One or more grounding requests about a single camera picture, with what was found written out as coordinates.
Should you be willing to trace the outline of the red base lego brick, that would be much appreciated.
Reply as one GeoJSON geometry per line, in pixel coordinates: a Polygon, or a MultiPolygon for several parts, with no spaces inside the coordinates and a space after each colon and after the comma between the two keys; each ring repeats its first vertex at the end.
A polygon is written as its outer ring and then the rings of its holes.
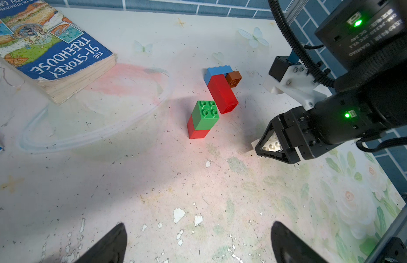
{"type": "Polygon", "coordinates": [[[233,109],[239,104],[231,89],[219,90],[214,100],[221,114],[232,112],[233,109]]]}

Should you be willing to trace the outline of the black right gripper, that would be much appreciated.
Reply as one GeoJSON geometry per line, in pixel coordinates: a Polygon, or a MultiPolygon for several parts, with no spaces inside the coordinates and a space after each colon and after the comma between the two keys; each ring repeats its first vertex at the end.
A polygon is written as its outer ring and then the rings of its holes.
{"type": "Polygon", "coordinates": [[[310,121],[309,113],[301,106],[279,114],[269,122],[264,134],[255,144],[256,154],[295,164],[301,159],[315,159],[332,150],[332,146],[323,141],[310,121]],[[282,150],[264,151],[262,147],[268,140],[278,140],[282,150]]]}

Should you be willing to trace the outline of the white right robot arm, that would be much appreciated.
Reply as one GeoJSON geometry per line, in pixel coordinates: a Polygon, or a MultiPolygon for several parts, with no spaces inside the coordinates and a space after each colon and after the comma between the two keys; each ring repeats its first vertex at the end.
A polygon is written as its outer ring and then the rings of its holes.
{"type": "Polygon", "coordinates": [[[295,164],[350,140],[371,152],[364,143],[407,125],[407,1],[343,1],[326,18],[315,35],[346,69],[336,79],[310,57],[280,3],[269,6],[292,53],[274,60],[264,86],[299,105],[269,122],[257,155],[295,164]]]}

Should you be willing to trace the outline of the white lego plate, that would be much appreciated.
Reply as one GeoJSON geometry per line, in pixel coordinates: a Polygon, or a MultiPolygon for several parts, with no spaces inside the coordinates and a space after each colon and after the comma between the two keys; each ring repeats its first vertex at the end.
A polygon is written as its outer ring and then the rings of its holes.
{"type": "Polygon", "coordinates": [[[279,152],[282,151],[282,147],[278,140],[268,140],[262,147],[264,151],[279,152]]]}

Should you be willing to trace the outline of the light blue long lego brick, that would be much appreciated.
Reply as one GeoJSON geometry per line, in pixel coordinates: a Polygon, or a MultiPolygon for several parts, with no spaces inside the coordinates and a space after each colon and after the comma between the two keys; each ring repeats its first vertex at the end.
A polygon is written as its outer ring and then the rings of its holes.
{"type": "Polygon", "coordinates": [[[215,67],[215,68],[208,68],[206,70],[206,73],[204,75],[204,81],[206,83],[206,85],[208,85],[211,81],[211,78],[213,76],[217,76],[217,75],[222,75],[224,77],[227,76],[227,74],[233,72],[232,68],[228,65],[226,66],[219,66],[219,67],[215,67]]]}

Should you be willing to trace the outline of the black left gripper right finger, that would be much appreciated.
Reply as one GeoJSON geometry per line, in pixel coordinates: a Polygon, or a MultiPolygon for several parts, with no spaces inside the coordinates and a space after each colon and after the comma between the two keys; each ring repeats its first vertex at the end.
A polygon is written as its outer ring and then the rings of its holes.
{"type": "Polygon", "coordinates": [[[327,263],[279,221],[271,228],[271,243],[277,263],[327,263]]]}

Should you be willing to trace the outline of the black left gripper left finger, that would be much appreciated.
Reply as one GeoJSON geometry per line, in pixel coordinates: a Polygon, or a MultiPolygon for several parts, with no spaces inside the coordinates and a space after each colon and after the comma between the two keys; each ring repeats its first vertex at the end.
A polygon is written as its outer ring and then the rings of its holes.
{"type": "Polygon", "coordinates": [[[117,224],[76,263],[123,263],[127,247],[127,232],[123,223],[117,224]]]}

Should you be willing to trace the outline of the green lego brick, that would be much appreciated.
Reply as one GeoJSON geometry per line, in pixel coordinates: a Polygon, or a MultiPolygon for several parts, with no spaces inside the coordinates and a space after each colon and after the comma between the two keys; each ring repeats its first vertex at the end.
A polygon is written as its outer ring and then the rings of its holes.
{"type": "Polygon", "coordinates": [[[195,130],[211,130],[219,120],[218,108],[214,101],[197,101],[191,116],[195,130]]]}

